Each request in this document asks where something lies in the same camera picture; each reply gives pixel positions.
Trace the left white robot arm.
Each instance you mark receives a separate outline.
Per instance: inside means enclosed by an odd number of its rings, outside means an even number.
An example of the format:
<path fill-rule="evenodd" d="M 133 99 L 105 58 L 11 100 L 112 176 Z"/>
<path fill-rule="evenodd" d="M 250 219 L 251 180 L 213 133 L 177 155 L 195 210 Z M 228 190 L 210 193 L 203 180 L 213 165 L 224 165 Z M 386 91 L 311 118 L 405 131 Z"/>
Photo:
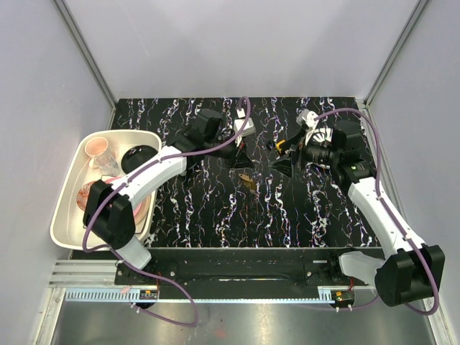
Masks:
<path fill-rule="evenodd" d="M 130 276 L 141 285 L 155 277 L 152 256 L 135 235 L 134 209 L 168 180 L 186 173 L 205 156 L 236 162 L 242 139 L 253 132 L 250 112 L 238 110 L 234 135 L 220 141 L 220 113 L 203 109 L 191 123 L 169 139 L 153 158 L 130 173 L 106 183 L 95 182 L 90 189 L 83 224 L 125 263 L 131 265 Z"/>

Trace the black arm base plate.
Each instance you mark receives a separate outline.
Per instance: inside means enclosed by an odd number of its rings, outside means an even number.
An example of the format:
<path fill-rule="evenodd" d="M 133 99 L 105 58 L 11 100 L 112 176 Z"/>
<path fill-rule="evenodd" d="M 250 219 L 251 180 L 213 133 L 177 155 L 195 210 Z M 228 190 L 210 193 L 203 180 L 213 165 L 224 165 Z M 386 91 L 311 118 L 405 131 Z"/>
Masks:
<path fill-rule="evenodd" d="M 320 300 L 320 288 L 362 285 L 339 272 L 341 249 L 153 249 L 141 275 L 125 264 L 116 266 L 114 282 L 135 288 L 159 287 L 161 301 L 197 303 L 255 300 Z M 159 275 L 156 280 L 151 275 Z"/>

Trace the yellow padlock black shackle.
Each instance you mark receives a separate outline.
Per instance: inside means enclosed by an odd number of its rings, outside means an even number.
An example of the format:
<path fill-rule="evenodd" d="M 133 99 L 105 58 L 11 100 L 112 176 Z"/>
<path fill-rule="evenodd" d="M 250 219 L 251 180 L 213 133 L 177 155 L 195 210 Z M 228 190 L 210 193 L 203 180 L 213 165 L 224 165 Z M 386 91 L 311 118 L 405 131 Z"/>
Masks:
<path fill-rule="evenodd" d="M 279 142 L 268 141 L 266 147 L 269 151 L 275 151 L 279 157 L 282 157 L 288 153 L 288 144 L 285 139 L 280 140 Z"/>

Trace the brass padlock silver shackle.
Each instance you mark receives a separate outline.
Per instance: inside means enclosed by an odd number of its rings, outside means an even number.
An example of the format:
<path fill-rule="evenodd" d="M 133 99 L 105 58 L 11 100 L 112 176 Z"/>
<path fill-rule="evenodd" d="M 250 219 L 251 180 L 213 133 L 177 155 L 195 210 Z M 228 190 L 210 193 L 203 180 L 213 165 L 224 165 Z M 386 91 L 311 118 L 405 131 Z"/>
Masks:
<path fill-rule="evenodd" d="M 257 184 L 255 181 L 247 174 L 239 173 L 238 174 L 240 181 L 252 192 L 257 192 Z"/>

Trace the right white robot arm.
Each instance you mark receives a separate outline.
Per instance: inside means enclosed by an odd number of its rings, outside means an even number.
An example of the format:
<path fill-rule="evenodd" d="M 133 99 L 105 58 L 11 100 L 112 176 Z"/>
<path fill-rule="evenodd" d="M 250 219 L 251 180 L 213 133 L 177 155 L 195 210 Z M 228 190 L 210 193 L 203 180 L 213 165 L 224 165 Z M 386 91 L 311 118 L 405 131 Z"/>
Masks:
<path fill-rule="evenodd" d="M 428 246 L 385 198 L 376 170 L 362 159 L 360 126 L 355 122 L 338 122 L 331 130 L 328 144 L 315 140 L 318 132 L 303 124 L 294 137 L 268 142 L 268 149 L 279 155 L 271 167 L 288 177 L 293 176 L 297 164 L 327 167 L 335 184 L 377 235 L 384 253 L 382 259 L 355 249 L 338 254 L 326 267 L 328 280 L 342 285 L 351 277 L 356 278 L 374 287 L 388 306 L 438 299 L 445 254 L 438 245 Z"/>

